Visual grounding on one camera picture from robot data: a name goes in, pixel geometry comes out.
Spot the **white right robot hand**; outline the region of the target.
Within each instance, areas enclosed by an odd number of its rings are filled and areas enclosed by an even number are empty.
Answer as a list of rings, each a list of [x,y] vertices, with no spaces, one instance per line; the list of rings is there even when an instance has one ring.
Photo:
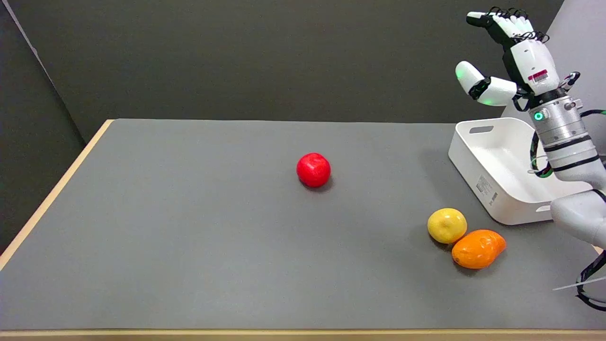
[[[503,48],[502,61],[509,80],[483,75],[467,61],[457,64],[456,78],[475,101],[487,106],[517,104],[559,87],[560,78],[545,42],[548,35],[535,30],[523,9],[493,6],[487,12],[467,13],[466,22],[484,28]]]

